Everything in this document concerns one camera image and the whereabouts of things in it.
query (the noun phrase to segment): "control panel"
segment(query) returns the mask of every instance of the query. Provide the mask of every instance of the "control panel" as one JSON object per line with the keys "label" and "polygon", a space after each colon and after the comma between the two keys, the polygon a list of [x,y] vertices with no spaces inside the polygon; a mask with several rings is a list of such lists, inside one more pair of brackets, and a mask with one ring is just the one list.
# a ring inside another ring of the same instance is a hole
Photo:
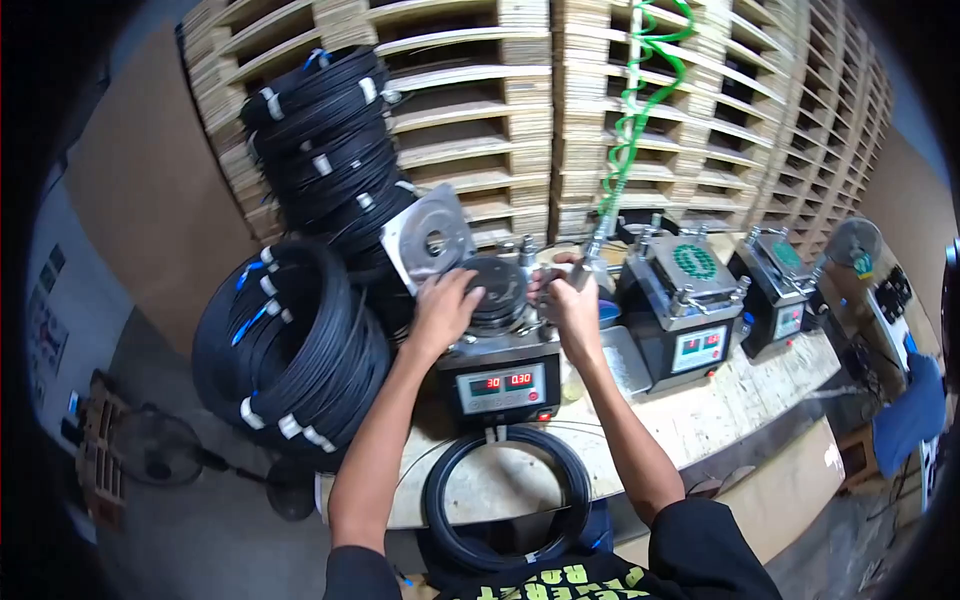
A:
{"label": "control panel", "polygon": [[791,304],[777,309],[777,325],[774,327],[774,341],[781,340],[791,333],[800,331],[804,320],[804,303]]}
{"label": "control panel", "polygon": [[686,371],[723,360],[727,333],[727,326],[720,325],[677,336],[670,372]]}
{"label": "control panel", "polygon": [[456,381],[464,415],[535,406],[546,402],[543,363],[457,375]]}

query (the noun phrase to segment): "black t-shirt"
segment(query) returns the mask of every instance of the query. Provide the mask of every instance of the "black t-shirt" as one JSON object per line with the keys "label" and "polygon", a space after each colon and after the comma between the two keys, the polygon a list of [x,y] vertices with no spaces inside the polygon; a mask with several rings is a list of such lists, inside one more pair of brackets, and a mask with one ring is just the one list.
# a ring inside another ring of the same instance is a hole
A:
{"label": "black t-shirt", "polygon": [[[439,600],[661,600],[780,598],[730,509],[703,498],[671,504],[651,528],[650,569],[610,553],[562,557],[480,577]],[[390,564],[368,548],[343,546],[326,563],[324,600],[399,600]]]}

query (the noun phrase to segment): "coiled black cable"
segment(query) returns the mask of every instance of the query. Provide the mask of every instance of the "coiled black cable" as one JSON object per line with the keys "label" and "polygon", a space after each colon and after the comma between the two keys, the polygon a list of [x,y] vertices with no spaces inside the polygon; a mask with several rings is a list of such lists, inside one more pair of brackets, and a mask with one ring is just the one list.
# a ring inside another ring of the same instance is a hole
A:
{"label": "coiled black cable", "polygon": [[529,426],[509,425],[507,440],[523,442],[549,454],[566,482],[564,501],[570,506],[564,515],[561,533],[543,548],[525,556],[501,556],[465,545],[446,519],[444,496],[446,481],[467,454],[487,442],[483,432],[460,438],[444,452],[430,469],[423,487],[423,512],[437,545],[462,568],[477,573],[495,573],[515,566],[548,561],[562,556],[578,541],[590,511],[590,480],[587,468],[576,453],[559,438]]}
{"label": "coiled black cable", "polygon": [[204,406],[257,444],[335,471],[391,364],[366,296],[320,241],[252,257],[210,299],[194,336]]}
{"label": "coiled black cable", "polygon": [[[403,288],[393,281],[380,230],[415,197],[396,166],[383,118],[388,71],[368,46],[314,49],[305,58],[303,67],[270,81],[242,107],[248,148],[288,229],[325,240],[354,284],[398,295]],[[390,285],[377,285],[381,279]],[[371,303],[392,340],[412,319],[412,305],[412,299]],[[401,318],[392,314],[396,306]]]}

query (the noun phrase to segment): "stacked wooden pallets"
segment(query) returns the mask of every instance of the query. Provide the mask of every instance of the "stacked wooden pallets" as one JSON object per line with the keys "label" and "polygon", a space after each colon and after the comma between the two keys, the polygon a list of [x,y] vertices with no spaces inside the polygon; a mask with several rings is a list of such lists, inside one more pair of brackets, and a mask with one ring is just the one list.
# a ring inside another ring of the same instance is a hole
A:
{"label": "stacked wooden pallets", "polygon": [[809,0],[799,105],[778,138],[785,154],[751,225],[791,228],[805,262],[857,214],[890,126],[893,95],[873,45],[841,0]]}
{"label": "stacked wooden pallets", "polygon": [[85,406],[84,440],[75,461],[84,502],[93,522],[114,530],[123,528],[127,485],[120,465],[109,452],[110,429],[129,407],[111,394],[102,380],[90,384]]}
{"label": "stacked wooden pallets", "polygon": [[283,231],[240,107],[310,50],[374,45],[405,96],[390,125],[411,180],[454,184],[478,246],[546,233],[552,135],[547,0],[204,0],[183,21],[207,135],[256,236]]}
{"label": "stacked wooden pallets", "polygon": [[[608,151],[622,141],[613,123],[624,112],[632,4],[555,2],[551,231],[558,238],[584,235],[588,213],[603,196],[600,181],[613,170]],[[621,209],[654,209],[683,227],[744,227],[764,193],[780,123],[799,95],[791,85],[798,34],[790,28],[805,27],[797,23],[803,12],[792,4],[767,7],[754,0],[690,3],[692,35],[661,45],[684,63],[684,82],[649,113]],[[646,11],[656,19],[649,35],[687,25],[671,0],[656,0]],[[657,55],[639,68],[647,82],[639,105],[675,81],[674,70]]]}

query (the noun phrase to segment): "wooden workbench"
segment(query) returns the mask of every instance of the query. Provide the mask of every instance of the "wooden workbench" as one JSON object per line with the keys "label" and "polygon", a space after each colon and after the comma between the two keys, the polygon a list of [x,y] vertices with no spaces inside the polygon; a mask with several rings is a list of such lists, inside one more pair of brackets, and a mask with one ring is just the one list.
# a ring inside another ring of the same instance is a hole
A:
{"label": "wooden workbench", "polygon": [[[735,239],[722,235],[710,241],[721,260],[729,259]],[[800,335],[787,352],[759,365],[752,365],[740,347],[733,348],[731,358],[703,385],[654,396],[640,394],[630,403],[677,468],[684,468],[774,420],[839,368],[823,333]],[[562,382],[570,384],[576,377],[562,357]],[[623,492],[588,396],[565,400],[556,418],[536,426],[577,452],[587,466],[594,499]],[[424,526],[420,508],[424,481],[455,437],[445,406],[424,390],[403,449],[390,528]],[[324,511],[332,484],[332,476],[321,483]],[[488,445],[470,453],[450,474],[446,488],[446,514],[455,525],[514,518],[561,506],[560,485],[539,453],[513,443]]]}

